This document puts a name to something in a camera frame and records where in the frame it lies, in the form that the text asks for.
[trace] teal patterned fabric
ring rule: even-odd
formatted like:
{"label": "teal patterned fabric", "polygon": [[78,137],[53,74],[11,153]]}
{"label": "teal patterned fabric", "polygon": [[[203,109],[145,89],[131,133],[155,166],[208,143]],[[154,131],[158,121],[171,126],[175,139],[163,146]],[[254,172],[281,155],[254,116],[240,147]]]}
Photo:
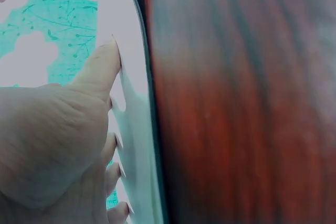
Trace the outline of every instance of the teal patterned fabric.
{"label": "teal patterned fabric", "polygon": [[[94,50],[96,24],[96,0],[0,0],[0,86],[67,84]],[[117,202],[114,192],[107,208]]]}

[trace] fingernail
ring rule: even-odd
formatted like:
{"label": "fingernail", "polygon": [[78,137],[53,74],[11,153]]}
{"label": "fingernail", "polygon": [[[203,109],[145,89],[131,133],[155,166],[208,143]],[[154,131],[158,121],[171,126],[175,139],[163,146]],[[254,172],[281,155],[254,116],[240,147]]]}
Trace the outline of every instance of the fingernail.
{"label": "fingernail", "polygon": [[121,177],[121,170],[120,170],[120,166],[119,166],[118,163],[115,164],[115,171],[118,174],[118,178],[120,178]]}
{"label": "fingernail", "polygon": [[123,206],[122,206],[123,212],[126,215],[129,215],[130,214],[130,208],[128,207],[128,204],[126,202],[122,202],[121,204],[123,204]]}
{"label": "fingernail", "polygon": [[116,39],[113,35],[111,35],[108,39],[104,41],[103,46],[113,44],[113,43],[116,43]]}
{"label": "fingernail", "polygon": [[124,144],[122,143],[121,136],[119,137],[118,135],[115,135],[115,139],[117,140],[117,146],[120,147],[121,149],[123,149]]}

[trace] white plastic piece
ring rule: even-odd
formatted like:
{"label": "white plastic piece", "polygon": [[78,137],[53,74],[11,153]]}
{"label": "white plastic piece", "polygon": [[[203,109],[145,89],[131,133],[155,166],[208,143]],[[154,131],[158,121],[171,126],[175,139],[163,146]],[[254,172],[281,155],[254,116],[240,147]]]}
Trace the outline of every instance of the white plastic piece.
{"label": "white plastic piece", "polygon": [[[123,148],[118,148],[123,176],[118,182],[117,195],[119,200],[126,199],[131,205],[132,214],[128,223],[163,224],[144,39],[134,0],[98,0],[96,45],[109,41],[112,34],[121,56],[122,70],[118,78],[123,91],[121,97],[125,100],[124,105],[120,104],[122,99],[116,97],[113,87],[111,97],[116,102],[113,113],[118,123],[115,128],[120,132],[116,135],[122,138],[123,143]],[[111,114],[109,119],[113,127]]]}

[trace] hand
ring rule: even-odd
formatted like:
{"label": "hand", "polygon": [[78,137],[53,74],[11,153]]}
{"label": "hand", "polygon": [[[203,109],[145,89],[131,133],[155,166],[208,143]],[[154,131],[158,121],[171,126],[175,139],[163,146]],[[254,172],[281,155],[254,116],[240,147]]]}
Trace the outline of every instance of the hand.
{"label": "hand", "polygon": [[0,223],[124,223],[106,210],[120,169],[110,163],[109,92],[120,69],[116,42],[101,46],[67,86],[0,88]]}

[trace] dark edge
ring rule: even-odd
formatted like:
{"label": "dark edge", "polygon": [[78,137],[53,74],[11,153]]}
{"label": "dark edge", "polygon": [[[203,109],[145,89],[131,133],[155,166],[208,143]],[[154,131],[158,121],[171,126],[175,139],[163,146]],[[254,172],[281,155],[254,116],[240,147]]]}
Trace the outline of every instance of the dark edge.
{"label": "dark edge", "polygon": [[160,202],[162,207],[162,218],[163,223],[168,224],[169,222],[169,214],[168,214],[168,207],[166,201],[166,191],[165,191],[165,183],[164,183],[164,174],[163,174],[163,163],[161,159],[161,150],[162,146],[159,141],[159,125],[157,121],[157,113],[156,113],[156,104],[155,104],[155,94],[154,94],[154,79],[151,70],[151,61],[150,61],[150,50],[148,47],[148,39],[146,35],[146,26],[144,23],[144,19],[142,13],[145,13],[144,6],[139,5],[139,0],[133,0],[136,6],[136,11],[138,13],[138,18],[140,21],[141,31],[142,31],[142,38],[143,38],[143,45],[144,45],[144,53],[145,53],[145,60],[146,60],[146,72],[147,72],[147,80],[149,85],[149,100],[150,100],[150,110],[151,110],[151,119],[152,119],[152,133],[153,133],[153,145],[154,145],[154,154],[155,154],[155,162],[156,162],[156,174],[158,178],[158,186],[159,186],[159,194],[160,194]]}

